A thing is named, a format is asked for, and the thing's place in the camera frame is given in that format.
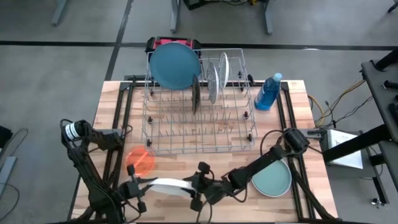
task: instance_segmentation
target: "dish rack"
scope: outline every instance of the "dish rack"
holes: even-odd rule
[[[242,49],[195,50],[200,56],[200,106],[192,111],[192,88],[162,88],[151,76],[148,58],[144,88],[142,140],[152,155],[250,150],[257,136],[253,102]],[[228,83],[215,104],[209,100],[209,62],[218,66],[225,52]]]

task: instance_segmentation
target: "blue plate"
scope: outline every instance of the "blue plate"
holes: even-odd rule
[[[285,194],[290,188],[292,174],[286,163],[275,161],[255,174],[251,181],[260,193],[270,197],[278,197]]]
[[[178,42],[156,48],[150,58],[149,67],[154,79],[171,90],[189,88],[193,76],[200,74],[200,62],[196,53]]]

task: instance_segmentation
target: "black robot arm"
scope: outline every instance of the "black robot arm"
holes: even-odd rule
[[[106,183],[102,180],[88,154],[88,145],[91,142],[97,144],[102,150],[118,150],[123,147],[123,141],[118,133],[103,134],[93,129],[85,120],[71,122],[63,119],[60,127],[62,144],[66,147],[69,159],[72,160],[89,191],[90,207],[79,217],[80,220],[88,220],[93,212],[96,212],[99,216],[106,215],[108,223],[124,223],[123,203],[132,206],[127,200],[135,197],[138,199],[137,211],[146,212],[146,206],[141,197],[144,196],[148,187],[141,190],[138,185],[154,179],[136,178],[134,166],[130,165],[127,167],[127,173],[131,181],[126,181],[117,190],[113,190],[111,182]]]
[[[279,144],[282,138],[285,139],[285,143],[291,149],[290,152],[285,151]],[[221,180],[205,177],[206,174],[211,172],[210,166],[204,162],[200,162],[198,166],[200,172],[196,172],[193,176],[184,179],[192,181],[192,187],[198,192],[197,196],[192,199],[191,209],[198,212],[201,210],[203,206],[203,203],[200,201],[201,194],[205,195],[206,201],[210,205],[214,205],[225,196],[235,197],[246,189],[247,184],[255,174],[284,157],[295,157],[303,154],[309,144],[308,139],[299,130],[288,128],[282,132],[282,136],[278,139],[277,144],[272,146],[267,153],[247,166],[229,171],[227,174],[221,176]],[[295,169],[292,170],[292,177],[303,189],[305,195],[312,201],[312,204],[322,218],[335,219],[320,205],[319,201],[312,194],[308,186],[305,185]]]

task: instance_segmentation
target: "concrete floor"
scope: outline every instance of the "concrete floor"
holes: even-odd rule
[[[51,27],[53,0],[3,0],[0,40],[112,42],[126,3],[70,0],[60,26]],[[260,6],[217,3],[188,11],[181,5],[183,22],[175,35],[212,43],[398,45],[398,10],[385,13],[391,5],[390,0],[278,0],[273,36],[264,34]],[[169,17],[169,1],[134,1],[123,41],[170,36]],[[4,223],[36,224],[67,218],[78,175],[61,145],[58,123],[62,118],[93,120],[112,51],[112,47],[0,46],[0,125],[13,131],[29,128],[16,152],[18,162],[9,180],[21,191],[21,199]],[[285,79],[305,80],[308,94],[325,108],[325,100],[333,101],[359,78],[361,62],[387,53],[244,49],[248,72],[256,79],[281,72]],[[145,61],[143,48],[122,48],[112,80],[145,74]],[[361,86],[339,103],[334,115],[343,116],[368,96],[369,88]],[[320,115],[316,109],[313,114],[315,118]],[[338,128],[366,131],[381,122],[372,101],[338,123]],[[369,203],[377,196],[373,182],[330,179],[339,217],[395,223],[398,194],[386,167],[382,180],[391,203],[377,209]],[[0,217],[14,200],[15,193],[6,189],[0,200]]]

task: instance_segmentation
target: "dish soap bottle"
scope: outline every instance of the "dish soap bottle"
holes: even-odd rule
[[[257,110],[269,110],[275,102],[280,91],[281,73],[276,73],[273,77],[268,78],[261,87],[254,100],[254,106]]]

